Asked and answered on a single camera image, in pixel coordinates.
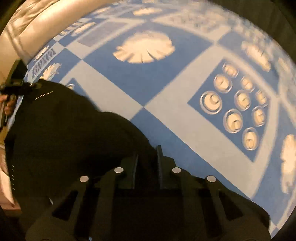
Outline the person's left hand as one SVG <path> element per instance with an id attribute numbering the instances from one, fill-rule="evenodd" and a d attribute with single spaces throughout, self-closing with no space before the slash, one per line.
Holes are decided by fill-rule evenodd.
<path id="1" fill-rule="evenodd" d="M 7 116 L 11 116 L 16 107 L 17 97 L 15 95 L 8 96 L 8 95 L 1 94 L 0 102 L 6 103 L 6 106 L 4 107 L 4 113 Z"/>

